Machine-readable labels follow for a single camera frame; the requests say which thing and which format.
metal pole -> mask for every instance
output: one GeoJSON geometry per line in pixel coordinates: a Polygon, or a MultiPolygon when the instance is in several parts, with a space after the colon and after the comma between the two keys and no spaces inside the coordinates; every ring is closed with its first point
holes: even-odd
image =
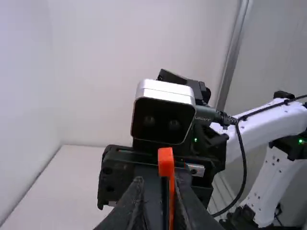
{"type": "Polygon", "coordinates": [[[241,0],[239,11],[236,17],[236,23],[232,32],[225,67],[218,93],[217,103],[215,105],[217,110],[224,110],[227,96],[230,89],[233,74],[236,68],[236,61],[238,59],[242,38],[244,35],[246,23],[250,13],[253,0],[241,0]]]}

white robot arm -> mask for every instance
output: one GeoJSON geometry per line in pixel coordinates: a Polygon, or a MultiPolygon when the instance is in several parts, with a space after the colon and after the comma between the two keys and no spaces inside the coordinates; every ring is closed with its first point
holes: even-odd
{"type": "MultiPolygon", "coordinates": [[[[259,109],[278,104],[285,99],[275,98],[270,103],[238,114],[239,118],[259,109]]],[[[272,140],[286,136],[298,135],[306,130],[307,108],[300,102],[281,105],[247,118],[239,122],[244,149],[246,152],[272,140]]],[[[211,128],[229,136],[226,146],[226,163],[241,156],[238,137],[234,126],[223,130],[217,123],[211,128]]],[[[272,224],[276,207],[298,170],[307,160],[288,159],[288,155],[274,147],[268,148],[260,173],[249,193],[240,206],[248,206],[254,212],[254,222],[259,228],[272,224]]]]}

camera lens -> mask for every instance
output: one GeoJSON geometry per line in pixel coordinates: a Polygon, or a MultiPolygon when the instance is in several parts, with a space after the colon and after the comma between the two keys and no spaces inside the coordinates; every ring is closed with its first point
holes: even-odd
{"type": "Polygon", "coordinates": [[[177,120],[171,120],[168,122],[168,129],[171,131],[178,131],[180,130],[180,123],[177,120]]]}
{"type": "Polygon", "coordinates": [[[144,126],[146,126],[146,127],[154,127],[154,125],[155,125],[154,117],[146,116],[144,118],[144,122],[143,123],[144,123],[144,126]]]}

silver camera housing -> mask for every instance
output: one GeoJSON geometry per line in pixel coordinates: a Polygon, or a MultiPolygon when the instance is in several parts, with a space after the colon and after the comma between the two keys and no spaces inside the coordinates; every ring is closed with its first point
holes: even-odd
{"type": "Polygon", "coordinates": [[[141,140],[181,144],[195,114],[191,87],[145,79],[137,87],[131,135],[141,140]]]}

white table surface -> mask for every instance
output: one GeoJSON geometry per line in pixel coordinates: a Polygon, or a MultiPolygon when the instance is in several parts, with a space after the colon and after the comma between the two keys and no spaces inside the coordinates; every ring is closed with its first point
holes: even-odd
{"type": "Polygon", "coordinates": [[[63,146],[1,230],[92,230],[112,210],[97,208],[103,151],[63,146]]]}

